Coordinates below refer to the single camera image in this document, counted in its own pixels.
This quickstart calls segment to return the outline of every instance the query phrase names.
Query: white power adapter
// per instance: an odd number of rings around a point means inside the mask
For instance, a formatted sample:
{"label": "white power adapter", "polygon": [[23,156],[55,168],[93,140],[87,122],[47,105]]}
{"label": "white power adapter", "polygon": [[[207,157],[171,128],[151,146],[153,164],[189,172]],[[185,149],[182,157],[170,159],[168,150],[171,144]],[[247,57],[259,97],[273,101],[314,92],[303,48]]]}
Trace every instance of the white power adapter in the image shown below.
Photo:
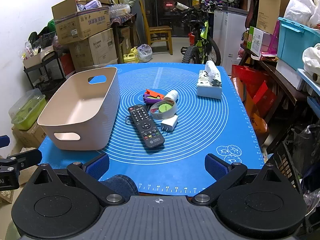
{"label": "white power adapter", "polygon": [[172,132],[177,122],[178,122],[177,115],[174,115],[173,117],[170,117],[168,119],[164,119],[161,122],[161,130],[164,130],[166,132]]}

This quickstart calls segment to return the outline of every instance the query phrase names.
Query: metal screw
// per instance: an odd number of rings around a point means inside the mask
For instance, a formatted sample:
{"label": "metal screw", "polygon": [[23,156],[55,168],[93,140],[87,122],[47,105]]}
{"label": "metal screw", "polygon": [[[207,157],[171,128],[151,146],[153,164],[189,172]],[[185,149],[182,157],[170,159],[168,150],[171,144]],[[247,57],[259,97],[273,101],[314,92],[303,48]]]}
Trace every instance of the metal screw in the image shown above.
{"label": "metal screw", "polygon": [[195,201],[200,203],[208,202],[209,200],[210,200],[210,197],[206,194],[199,194],[195,196]]}
{"label": "metal screw", "polygon": [[109,202],[116,203],[122,200],[122,197],[119,194],[110,194],[109,196],[107,196],[107,200]]}

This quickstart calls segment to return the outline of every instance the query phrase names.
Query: blue jeans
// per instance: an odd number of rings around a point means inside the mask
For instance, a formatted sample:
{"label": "blue jeans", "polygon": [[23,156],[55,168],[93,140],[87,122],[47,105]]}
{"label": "blue jeans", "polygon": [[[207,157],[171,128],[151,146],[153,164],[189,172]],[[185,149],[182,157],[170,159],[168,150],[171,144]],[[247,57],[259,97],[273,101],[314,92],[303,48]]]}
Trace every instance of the blue jeans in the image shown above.
{"label": "blue jeans", "polygon": [[139,195],[136,184],[132,179],[125,175],[115,175],[110,179],[101,181],[101,183],[124,197],[126,202],[129,201],[131,196]]}

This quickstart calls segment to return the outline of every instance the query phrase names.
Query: wooden chair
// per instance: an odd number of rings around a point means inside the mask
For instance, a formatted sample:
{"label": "wooden chair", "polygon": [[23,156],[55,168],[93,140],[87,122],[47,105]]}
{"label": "wooden chair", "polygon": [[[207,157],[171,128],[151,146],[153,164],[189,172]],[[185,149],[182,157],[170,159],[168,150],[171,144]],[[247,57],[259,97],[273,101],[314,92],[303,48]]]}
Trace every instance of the wooden chair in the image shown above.
{"label": "wooden chair", "polygon": [[[142,0],[139,0],[139,4],[140,4],[141,11],[142,11],[144,28],[146,29],[148,45],[151,46],[152,43],[157,42],[157,41],[165,41],[167,43],[167,49],[170,51],[170,54],[172,55],[173,54],[173,52],[172,52],[172,39],[171,39],[172,28],[170,26],[149,27],[147,17],[146,17],[146,12],[144,10]],[[166,37],[165,40],[152,41],[151,35],[154,33],[167,33],[168,37]]]}

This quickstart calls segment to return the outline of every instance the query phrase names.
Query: crosshair logo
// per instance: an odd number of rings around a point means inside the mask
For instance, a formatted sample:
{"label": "crosshair logo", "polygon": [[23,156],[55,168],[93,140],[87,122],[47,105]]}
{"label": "crosshair logo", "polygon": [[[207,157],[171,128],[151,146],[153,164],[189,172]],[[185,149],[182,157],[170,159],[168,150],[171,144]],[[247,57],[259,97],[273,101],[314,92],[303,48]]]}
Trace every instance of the crosshair logo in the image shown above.
{"label": "crosshair logo", "polygon": [[160,203],[162,203],[162,202],[165,201],[165,200],[163,200],[162,198],[157,198],[155,201],[156,201],[158,204],[160,204]]}

